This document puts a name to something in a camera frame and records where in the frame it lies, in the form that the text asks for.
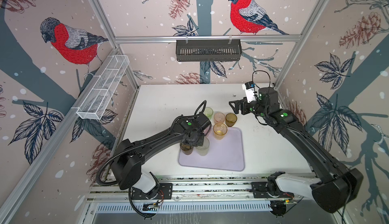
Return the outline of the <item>dark amber textured glass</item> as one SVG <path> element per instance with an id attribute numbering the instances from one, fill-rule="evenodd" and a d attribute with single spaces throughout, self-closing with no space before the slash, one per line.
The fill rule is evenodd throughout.
<path id="1" fill-rule="evenodd" d="M 238 120 L 237 115 L 234 113 L 228 113 L 225 116 L 225 124 L 228 127 L 233 127 L 236 124 L 237 120 Z"/>

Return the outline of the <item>olive amber textured glass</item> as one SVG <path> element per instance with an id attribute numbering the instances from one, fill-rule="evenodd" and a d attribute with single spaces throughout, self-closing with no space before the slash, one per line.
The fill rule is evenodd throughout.
<path id="1" fill-rule="evenodd" d="M 185 155 L 190 155 L 193 152 L 193 146 L 181 143 L 180 149 Z"/>

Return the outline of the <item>tall pale green glass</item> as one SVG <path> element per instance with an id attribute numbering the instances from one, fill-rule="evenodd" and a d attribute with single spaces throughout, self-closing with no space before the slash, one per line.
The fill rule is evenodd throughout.
<path id="1" fill-rule="evenodd" d="M 210 142 L 209 142 L 207 137 L 204 137 L 203 145 L 202 146 L 197 146 L 196 147 L 196 152 L 200 156 L 206 156 L 208 154 L 209 147 L 210 147 Z"/>

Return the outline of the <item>yellow faceted glass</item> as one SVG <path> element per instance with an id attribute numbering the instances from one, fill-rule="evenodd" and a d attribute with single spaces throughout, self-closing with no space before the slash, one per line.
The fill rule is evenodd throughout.
<path id="1" fill-rule="evenodd" d="M 227 132 L 228 127 L 224 123 L 219 122 L 213 126 L 213 134 L 217 140 L 222 140 Z"/>

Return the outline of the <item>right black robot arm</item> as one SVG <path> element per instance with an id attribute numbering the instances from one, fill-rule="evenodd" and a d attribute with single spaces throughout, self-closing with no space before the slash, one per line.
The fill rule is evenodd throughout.
<path id="1" fill-rule="evenodd" d="M 326 212 L 335 213 L 354 200 L 363 181 L 357 169 L 348 169 L 327 152 L 305 130 L 298 118 L 288 109 L 280 107 L 278 93 L 271 87 L 246 89 L 253 97 L 230 101 L 235 114 L 253 114 L 261 117 L 266 125 L 288 140 L 307 160 L 315 173 L 314 178 L 273 173 L 267 178 L 267 192 L 273 197 L 293 193 L 315 202 Z"/>

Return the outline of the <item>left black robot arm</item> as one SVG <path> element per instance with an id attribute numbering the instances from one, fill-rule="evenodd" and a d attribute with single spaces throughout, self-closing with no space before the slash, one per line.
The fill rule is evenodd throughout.
<path id="1" fill-rule="evenodd" d="M 142 171 L 142 165 L 151 157 L 175 145 L 201 146 L 204 131 L 211 121 L 203 113 L 194 116 L 178 116 L 172 125 L 149 138 L 130 142 L 123 140 L 112 157 L 104 162 L 96 173 L 100 186 L 118 184 L 121 190 L 139 190 L 145 199 L 154 199 L 160 192 L 160 184 L 151 172 Z"/>

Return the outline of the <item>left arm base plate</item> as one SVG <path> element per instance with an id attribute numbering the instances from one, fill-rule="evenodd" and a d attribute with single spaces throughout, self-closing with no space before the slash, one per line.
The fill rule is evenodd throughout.
<path id="1" fill-rule="evenodd" d="M 132 200 L 170 200 L 172 198 L 173 184 L 159 183 L 149 193 L 137 188 L 131 188 L 129 197 Z"/>

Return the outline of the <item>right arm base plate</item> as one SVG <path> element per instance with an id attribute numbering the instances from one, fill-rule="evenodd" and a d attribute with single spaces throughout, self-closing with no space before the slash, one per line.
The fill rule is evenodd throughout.
<path id="1" fill-rule="evenodd" d="M 252 182 L 251 187 L 254 198 L 294 198 L 293 193 L 281 191 L 273 182 Z"/>

